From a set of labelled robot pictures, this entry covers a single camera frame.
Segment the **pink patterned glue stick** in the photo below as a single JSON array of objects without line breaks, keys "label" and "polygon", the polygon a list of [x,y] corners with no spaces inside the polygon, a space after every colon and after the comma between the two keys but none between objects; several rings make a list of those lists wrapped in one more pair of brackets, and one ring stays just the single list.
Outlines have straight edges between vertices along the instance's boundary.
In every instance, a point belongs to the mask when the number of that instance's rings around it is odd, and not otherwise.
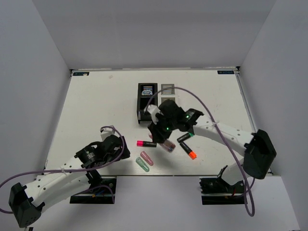
[{"label": "pink patterned glue stick", "polygon": [[164,143],[160,143],[160,146],[169,153],[173,152],[176,148],[176,145],[169,140],[166,140]]}]

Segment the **pink eraser capsule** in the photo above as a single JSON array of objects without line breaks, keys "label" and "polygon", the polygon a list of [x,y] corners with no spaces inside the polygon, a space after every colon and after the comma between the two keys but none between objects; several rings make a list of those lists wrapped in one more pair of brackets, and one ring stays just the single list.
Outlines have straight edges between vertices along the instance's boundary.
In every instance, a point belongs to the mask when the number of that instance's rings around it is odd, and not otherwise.
[{"label": "pink eraser capsule", "polygon": [[149,155],[145,151],[142,151],[140,153],[140,156],[148,165],[150,165],[150,166],[154,165],[153,160],[149,157]]}]

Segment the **pink cap black highlighter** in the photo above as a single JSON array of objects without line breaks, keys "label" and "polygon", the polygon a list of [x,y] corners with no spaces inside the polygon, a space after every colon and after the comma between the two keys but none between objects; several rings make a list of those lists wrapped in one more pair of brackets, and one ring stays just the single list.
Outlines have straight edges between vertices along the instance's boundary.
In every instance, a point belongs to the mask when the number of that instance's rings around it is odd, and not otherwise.
[{"label": "pink cap black highlighter", "polygon": [[137,141],[136,145],[138,147],[156,147],[157,144],[150,141]]}]

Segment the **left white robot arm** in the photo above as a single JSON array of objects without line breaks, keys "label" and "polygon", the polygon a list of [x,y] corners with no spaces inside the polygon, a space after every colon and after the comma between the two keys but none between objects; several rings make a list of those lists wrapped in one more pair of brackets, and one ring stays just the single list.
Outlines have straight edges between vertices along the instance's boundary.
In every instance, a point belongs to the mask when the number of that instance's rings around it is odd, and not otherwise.
[{"label": "left white robot arm", "polygon": [[76,152],[60,169],[25,185],[16,183],[10,190],[9,206],[18,226],[32,225],[49,207],[72,195],[108,189],[98,169],[129,157],[125,138],[111,134]]}]

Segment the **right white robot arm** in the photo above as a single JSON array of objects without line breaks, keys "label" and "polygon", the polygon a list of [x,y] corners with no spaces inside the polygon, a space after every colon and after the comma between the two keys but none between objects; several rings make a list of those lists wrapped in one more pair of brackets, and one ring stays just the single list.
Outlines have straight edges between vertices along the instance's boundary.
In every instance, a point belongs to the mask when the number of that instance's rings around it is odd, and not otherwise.
[{"label": "right white robot arm", "polygon": [[155,143],[166,142],[172,131],[179,130],[209,138],[242,156],[241,160],[225,166],[219,172],[213,185],[223,192],[230,191],[244,177],[264,179],[277,155],[269,135],[261,129],[250,133],[214,123],[203,112],[192,108],[184,111],[171,100],[160,106],[151,104],[144,111],[151,116],[152,122],[148,129]]}]

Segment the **orange cap black highlighter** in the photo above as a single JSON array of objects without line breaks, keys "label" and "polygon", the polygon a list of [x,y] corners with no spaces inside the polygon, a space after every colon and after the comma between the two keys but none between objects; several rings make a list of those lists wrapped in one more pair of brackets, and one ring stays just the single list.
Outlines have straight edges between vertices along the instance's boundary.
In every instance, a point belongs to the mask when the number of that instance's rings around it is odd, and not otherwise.
[{"label": "orange cap black highlighter", "polygon": [[185,142],[181,142],[180,146],[192,160],[197,158],[196,153]]}]

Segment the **green eraser capsule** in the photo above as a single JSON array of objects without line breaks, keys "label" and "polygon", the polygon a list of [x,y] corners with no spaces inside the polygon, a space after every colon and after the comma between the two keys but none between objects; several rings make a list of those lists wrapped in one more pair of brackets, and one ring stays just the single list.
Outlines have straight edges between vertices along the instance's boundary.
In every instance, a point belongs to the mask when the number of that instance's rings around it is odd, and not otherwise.
[{"label": "green eraser capsule", "polygon": [[136,163],[145,171],[145,172],[149,172],[150,169],[149,167],[147,166],[147,164],[140,158],[140,157],[137,157],[136,158]]}]

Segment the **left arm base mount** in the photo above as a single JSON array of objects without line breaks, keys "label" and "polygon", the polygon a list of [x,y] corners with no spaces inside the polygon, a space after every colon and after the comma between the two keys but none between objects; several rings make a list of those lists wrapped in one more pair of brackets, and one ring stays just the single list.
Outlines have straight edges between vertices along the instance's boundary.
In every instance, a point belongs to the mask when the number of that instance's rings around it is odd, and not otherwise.
[{"label": "left arm base mount", "polygon": [[86,173],[86,190],[70,197],[70,204],[112,205],[115,203],[117,178],[102,177],[97,170]]}]

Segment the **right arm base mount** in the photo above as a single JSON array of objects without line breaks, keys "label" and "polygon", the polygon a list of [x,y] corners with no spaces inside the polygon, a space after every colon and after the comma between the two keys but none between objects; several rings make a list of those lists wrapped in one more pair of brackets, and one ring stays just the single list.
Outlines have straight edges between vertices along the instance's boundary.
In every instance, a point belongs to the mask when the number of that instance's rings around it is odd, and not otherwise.
[{"label": "right arm base mount", "polygon": [[229,185],[221,179],[227,166],[223,167],[219,174],[214,177],[201,177],[202,205],[243,205],[244,204],[244,181],[238,181]]}]

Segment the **blue patterned glue stick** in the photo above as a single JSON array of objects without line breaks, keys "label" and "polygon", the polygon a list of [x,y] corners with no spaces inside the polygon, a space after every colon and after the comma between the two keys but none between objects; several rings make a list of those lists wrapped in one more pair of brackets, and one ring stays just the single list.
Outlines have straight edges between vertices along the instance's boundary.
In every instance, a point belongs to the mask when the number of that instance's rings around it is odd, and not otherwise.
[{"label": "blue patterned glue stick", "polygon": [[144,87],[141,91],[141,96],[152,96],[153,95],[153,89],[152,88],[146,88]]}]

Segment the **green cap black highlighter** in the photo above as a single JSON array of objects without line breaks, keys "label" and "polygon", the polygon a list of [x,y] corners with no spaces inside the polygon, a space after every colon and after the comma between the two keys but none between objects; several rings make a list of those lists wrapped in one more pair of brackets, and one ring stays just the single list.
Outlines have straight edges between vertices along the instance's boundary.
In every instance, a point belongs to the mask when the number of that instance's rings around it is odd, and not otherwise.
[{"label": "green cap black highlighter", "polygon": [[194,134],[188,132],[188,133],[186,133],[186,134],[180,136],[179,138],[177,138],[177,142],[178,142],[178,143],[184,142],[184,141],[190,139],[190,138],[193,137],[193,136],[194,136]]}]

